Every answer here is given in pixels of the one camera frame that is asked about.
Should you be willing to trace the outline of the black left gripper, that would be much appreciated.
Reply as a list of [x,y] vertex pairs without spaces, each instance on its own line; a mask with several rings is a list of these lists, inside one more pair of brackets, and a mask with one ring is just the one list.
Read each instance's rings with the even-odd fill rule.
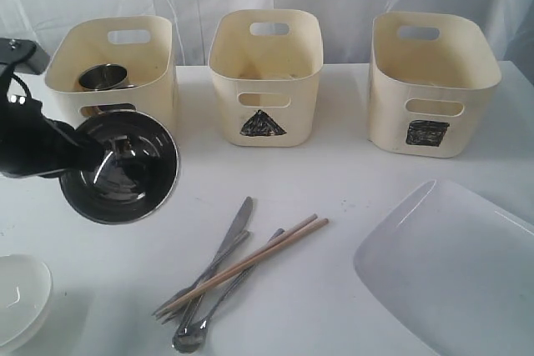
[[90,171],[104,146],[68,123],[47,118],[37,99],[9,95],[1,102],[1,174],[8,178],[58,178]]

